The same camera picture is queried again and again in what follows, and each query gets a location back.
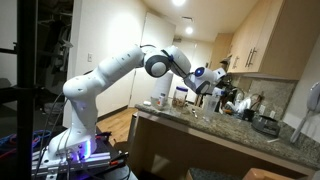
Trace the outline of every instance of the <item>upper cabinet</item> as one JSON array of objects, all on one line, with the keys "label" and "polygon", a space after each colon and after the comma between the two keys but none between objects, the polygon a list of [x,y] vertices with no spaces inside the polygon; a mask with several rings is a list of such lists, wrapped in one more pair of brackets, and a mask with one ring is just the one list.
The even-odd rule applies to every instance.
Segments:
[{"label": "upper cabinet", "polygon": [[221,67],[221,61],[230,54],[230,44],[233,34],[219,33],[213,43],[211,62],[209,68],[216,70]]},{"label": "upper cabinet", "polygon": [[259,0],[234,34],[228,72],[300,79],[320,32],[319,18],[319,0]]}]

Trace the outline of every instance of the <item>backsplash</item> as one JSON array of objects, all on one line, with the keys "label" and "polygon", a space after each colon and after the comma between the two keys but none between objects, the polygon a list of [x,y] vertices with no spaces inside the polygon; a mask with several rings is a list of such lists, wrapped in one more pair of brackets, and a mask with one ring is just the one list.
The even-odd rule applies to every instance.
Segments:
[{"label": "backsplash", "polygon": [[243,90],[245,97],[253,94],[262,95],[264,99],[260,105],[266,107],[263,115],[269,116],[271,111],[275,111],[274,119],[276,120],[282,120],[297,84],[297,81],[251,78],[235,75],[233,75],[232,79],[232,85]]}]

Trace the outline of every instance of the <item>toaster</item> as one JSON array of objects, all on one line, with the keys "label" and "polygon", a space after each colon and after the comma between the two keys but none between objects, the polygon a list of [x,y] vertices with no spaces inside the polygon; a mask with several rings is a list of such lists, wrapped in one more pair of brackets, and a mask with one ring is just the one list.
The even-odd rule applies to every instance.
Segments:
[{"label": "toaster", "polygon": [[275,119],[262,115],[253,118],[251,127],[259,133],[273,137],[278,137],[280,132],[280,126]]}]

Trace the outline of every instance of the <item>wooden floor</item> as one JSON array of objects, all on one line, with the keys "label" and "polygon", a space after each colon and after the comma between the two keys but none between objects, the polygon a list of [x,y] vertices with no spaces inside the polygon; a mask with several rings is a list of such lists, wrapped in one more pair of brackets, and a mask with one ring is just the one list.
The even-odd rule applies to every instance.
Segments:
[{"label": "wooden floor", "polygon": [[97,123],[102,132],[111,131],[112,136],[109,141],[112,146],[127,141],[132,114],[137,111],[136,108],[128,108]]}]

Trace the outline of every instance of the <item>metal frame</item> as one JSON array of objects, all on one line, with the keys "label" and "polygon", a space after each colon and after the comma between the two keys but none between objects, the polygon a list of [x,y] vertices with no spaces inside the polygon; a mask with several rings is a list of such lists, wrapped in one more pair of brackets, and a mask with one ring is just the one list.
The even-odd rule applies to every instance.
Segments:
[{"label": "metal frame", "polygon": [[37,0],[17,2],[17,46],[1,53],[17,54],[17,86],[0,89],[2,102],[17,100],[17,173],[31,179],[37,39]]},{"label": "metal frame", "polygon": [[[40,151],[33,154],[32,176],[34,176],[37,169],[39,153]],[[65,159],[61,160],[58,163],[43,161],[39,167],[37,177],[46,176],[46,179],[54,180],[57,179],[59,173],[67,173],[68,171],[81,171],[98,167],[108,167],[110,159],[110,152],[92,154],[88,159],[71,162],[70,169],[68,166],[68,162]]]}]

